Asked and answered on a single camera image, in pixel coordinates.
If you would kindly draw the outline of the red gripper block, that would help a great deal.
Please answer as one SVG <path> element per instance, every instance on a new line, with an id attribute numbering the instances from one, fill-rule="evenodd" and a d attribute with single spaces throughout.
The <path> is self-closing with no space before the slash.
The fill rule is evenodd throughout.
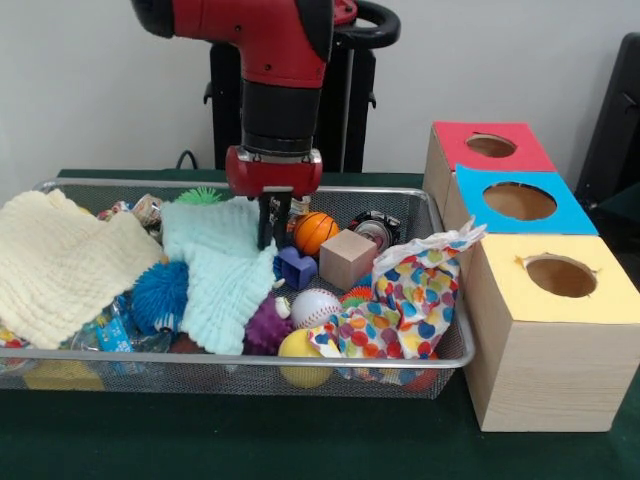
<path id="1" fill-rule="evenodd" d="M 241 146 L 228 148 L 226 176 L 235 195 L 259 197 L 257 246 L 267 248 L 273 239 L 271 203 L 278 201 L 275 235 L 285 236 L 291 200 L 313 194 L 323 173 L 322 157 L 317 149 L 300 157 L 279 157 L 250 152 Z"/>

